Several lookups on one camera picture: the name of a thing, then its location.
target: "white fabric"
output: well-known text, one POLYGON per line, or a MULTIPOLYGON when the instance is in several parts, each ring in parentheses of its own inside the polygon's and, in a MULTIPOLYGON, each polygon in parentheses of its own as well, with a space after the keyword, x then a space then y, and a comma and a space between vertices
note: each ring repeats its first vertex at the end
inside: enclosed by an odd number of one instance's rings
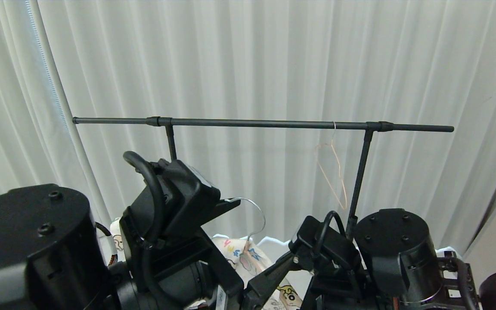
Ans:
MULTIPOLYGON (((68 121, 71 113, 454 125, 455 133, 376 134, 358 215, 405 208, 427 220, 436 247, 461 252, 495 191, 496 2, 29 4, 68 121)), ((10 8, 23 5, 0 2, 0 20, 16 18, 10 8)), ((47 88, 34 90, 47 79, 22 67, 28 53, 12 51, 13 44, 35 46, 14 39, 26 26, 0 25, 12 29, 0 31, 0 63, 7 59, 0 65, 0 111, 10 111, 0 112, 6 117, 0 119, 0 192, 57 181, 86 192, 99 214, 108 210, 105 218, 120 216, 143 186, 122 153, 168 158, 164 130, 78 125, 83 153, 69 124, 74 149, 50 110, 47 88), (24 82, 11 84, 14 74, 24 82), (21 91, 26 85, 28 93, 21 91), (39 98, 37 120, 45 125, 28 132, 41 139, 8 122, 21 119, 27 95, 39 98), (37 149, 20 145, 27 139, 37 149), (38 159, 40 153, 51 161, 38 159)), ((306 214, 323 218, 337 208, 313 155, 331 131, 177 127, 175 134, 179 158, 222 196, 249 197, 262 207, 268 219, 262 236, 288 239, 306 214)), ((335 136, 349 198, 362 139, 356 131, 335 136)), ((337 169, 329 151, 321 149, 319 158, 326 171, 337 169)), ((345 221, 347 212, 340 215, 345 221)), ((259 215, 241 206, 205 229, 242 236, 259 225, 259 215)))

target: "bolt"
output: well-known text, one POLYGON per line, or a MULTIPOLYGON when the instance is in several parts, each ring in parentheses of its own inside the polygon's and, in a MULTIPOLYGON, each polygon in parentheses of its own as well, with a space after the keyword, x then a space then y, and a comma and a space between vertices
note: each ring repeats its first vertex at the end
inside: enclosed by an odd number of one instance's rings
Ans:
POLYGON ((62 193, 55 190, 49 193, 49 198, 53 201, 60 200, 62 198, 62 193))
POLYGON ((55 226, 53 226, 51 223, 45 223, 37 229, 37 233, 39 233, 41 236, 47 236, 49 234, 52 234, 54 231, 55 226))

